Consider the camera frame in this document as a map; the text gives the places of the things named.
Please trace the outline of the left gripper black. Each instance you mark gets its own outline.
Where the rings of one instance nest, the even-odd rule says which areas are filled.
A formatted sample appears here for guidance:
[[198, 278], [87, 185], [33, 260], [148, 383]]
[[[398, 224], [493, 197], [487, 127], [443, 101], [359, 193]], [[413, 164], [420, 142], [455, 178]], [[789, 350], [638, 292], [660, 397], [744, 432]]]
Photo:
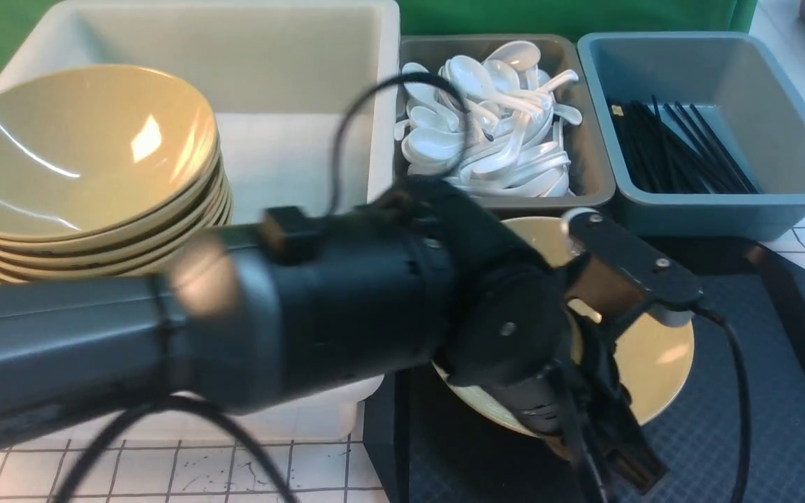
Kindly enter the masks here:
[[606, 300], [610, 268], [508, 266], [483, 274], [458, 303], [456, 337], [437, 365], [450, 386], [478, 386], [517, 423], [567, 453], [586, 497], [612, 497], [612, 474], [647, 493], [667, 474], [630, 411], [614, 353], [648, 311], [633, 286]]

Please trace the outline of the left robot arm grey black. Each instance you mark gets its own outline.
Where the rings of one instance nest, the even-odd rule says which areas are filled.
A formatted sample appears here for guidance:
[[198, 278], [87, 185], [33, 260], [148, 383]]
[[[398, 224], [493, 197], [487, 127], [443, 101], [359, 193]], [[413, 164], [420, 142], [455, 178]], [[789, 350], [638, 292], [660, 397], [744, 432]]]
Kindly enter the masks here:
[[588, 501], [613, 500], [613, 471], [649, 490], [667, 468], [608, 335], [581, 327], [572, 360], [576, 277], [463, 192], [416, 177], [346, 214], [282, 207], [205, 230], [150, 276], [0, 284], [0, 449], [116, 413], [61, 502], [147, 415], [198, 415], [262, 455], [231, 415], [433, 363], [559, 437]]

